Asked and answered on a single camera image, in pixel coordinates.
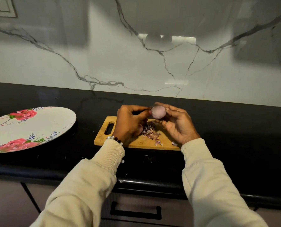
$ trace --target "backsplash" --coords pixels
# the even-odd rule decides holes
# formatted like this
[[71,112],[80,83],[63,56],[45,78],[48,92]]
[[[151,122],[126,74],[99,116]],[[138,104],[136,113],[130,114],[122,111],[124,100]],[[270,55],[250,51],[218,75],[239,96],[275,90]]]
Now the backsplash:
[[0,82],[281,106],[281,0],[13,0]]

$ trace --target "light switch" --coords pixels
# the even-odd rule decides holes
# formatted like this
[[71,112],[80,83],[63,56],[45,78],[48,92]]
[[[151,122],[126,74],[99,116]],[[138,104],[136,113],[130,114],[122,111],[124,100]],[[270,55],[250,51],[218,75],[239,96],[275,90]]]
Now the light switch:
[[11,0],[0,0],[0,17],[16,17]]
[[0,0],[0,11],[2,12],[10,12],[10,9],[7,4],[7,0]]

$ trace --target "black granite countertop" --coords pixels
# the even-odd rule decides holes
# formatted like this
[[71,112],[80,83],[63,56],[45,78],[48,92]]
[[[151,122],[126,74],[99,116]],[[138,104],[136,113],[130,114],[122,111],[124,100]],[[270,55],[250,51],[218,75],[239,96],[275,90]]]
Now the black granite countertop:
[[[0,178],[55,185],[100,148],[93,141],[122,104],[164,102],[184,108],[251,206],[281,209],[281,107],[0,83],[0,116],[44,106],[67,107],[76,124],[61,137],[0,154]],[[115,192],[186,199],[179,151],[126,148]]]

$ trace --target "white plate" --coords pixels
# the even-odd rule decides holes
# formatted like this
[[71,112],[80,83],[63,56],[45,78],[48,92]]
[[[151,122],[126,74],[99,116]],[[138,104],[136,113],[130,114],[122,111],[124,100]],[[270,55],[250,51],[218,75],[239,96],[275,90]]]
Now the white plate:
[[74,111],[64,107],[36,107],[0,117],[0,153],[29,149],[49,142],[76,121]]

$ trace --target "cream sleeve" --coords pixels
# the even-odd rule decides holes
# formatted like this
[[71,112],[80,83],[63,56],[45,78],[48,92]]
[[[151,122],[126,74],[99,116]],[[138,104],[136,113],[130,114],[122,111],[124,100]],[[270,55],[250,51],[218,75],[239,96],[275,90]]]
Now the cream sleeve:
[[195,227],[267,226],[250,210],[221,161],[214,159],[203,139],[181,148],[185,158],[183,186],[194,210]]
[[115,173],[124,155],[118,142],[106,140],[91,160],[81,160],[69,172],[31,226],[98,227],[102,204],[116,183]]

